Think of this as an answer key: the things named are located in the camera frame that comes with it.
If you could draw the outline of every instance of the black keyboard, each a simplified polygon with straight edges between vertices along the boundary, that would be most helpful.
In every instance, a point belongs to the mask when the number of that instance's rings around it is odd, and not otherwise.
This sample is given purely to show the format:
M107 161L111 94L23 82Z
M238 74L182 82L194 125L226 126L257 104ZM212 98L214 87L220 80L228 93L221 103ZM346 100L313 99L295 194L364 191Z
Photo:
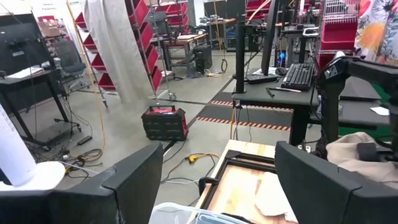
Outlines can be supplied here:
M314 65L312 63L292 64L281 84L282 88L307 91L311 88Z

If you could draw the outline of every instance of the cardboard box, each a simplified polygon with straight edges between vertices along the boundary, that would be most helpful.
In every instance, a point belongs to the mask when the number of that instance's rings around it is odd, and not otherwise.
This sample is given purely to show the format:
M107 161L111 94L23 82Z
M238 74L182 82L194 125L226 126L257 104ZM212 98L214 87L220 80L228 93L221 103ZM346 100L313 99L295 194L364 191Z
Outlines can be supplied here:
M38 22L38 25L44 37L56 37L61 35L57 21Z

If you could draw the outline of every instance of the hazard tape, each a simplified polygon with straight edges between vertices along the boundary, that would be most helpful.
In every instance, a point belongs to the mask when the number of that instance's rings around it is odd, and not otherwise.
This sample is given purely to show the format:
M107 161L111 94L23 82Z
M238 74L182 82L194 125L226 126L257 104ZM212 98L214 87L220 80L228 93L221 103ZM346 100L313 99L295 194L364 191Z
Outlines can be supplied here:
M209 121L209 122L220 123L220 124L231 124L230 120L225 120L225 119L197 117L197 120L198 121ZM260 124L260 123L252 123L252 122L249 123L249 122L240 121L238 123L238 125L251 126L251 127L255 127L255 128L266 128L266 129L272 129L272 130L290 131L290 127L278 126L278 125L272 125L272 124Z
M223 105L223 106L232 106L232 102L228 101L218 101L213 100L210 102L212 105ZM275 108L271 106L248 106L248 108L258 108L258 109L265 109L265 110L276 110L276 111L285 111L285 112L293 112L290 108Z

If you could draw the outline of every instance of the office chair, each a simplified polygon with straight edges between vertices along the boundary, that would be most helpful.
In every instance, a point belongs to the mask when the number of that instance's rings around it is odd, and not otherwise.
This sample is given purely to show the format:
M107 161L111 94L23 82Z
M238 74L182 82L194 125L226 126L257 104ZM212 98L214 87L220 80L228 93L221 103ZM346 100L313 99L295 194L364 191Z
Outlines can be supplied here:
M77 85L87 86L88 88L88 83L83 79L86 64L81 62L81 58L75 44L68 40L56 42L54 47L58 58L61 60L61 67L63 72L65 72L66 77L71 76L78 78L78 80L69 86L69 90L72 91L72 89Z

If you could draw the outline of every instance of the floral fabric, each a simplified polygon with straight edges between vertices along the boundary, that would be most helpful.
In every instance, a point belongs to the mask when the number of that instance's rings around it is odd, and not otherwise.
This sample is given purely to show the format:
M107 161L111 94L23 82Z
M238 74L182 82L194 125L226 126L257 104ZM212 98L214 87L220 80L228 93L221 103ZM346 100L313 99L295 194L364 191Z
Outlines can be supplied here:
M357 55L398 65L398 0L361 0L355 38Z

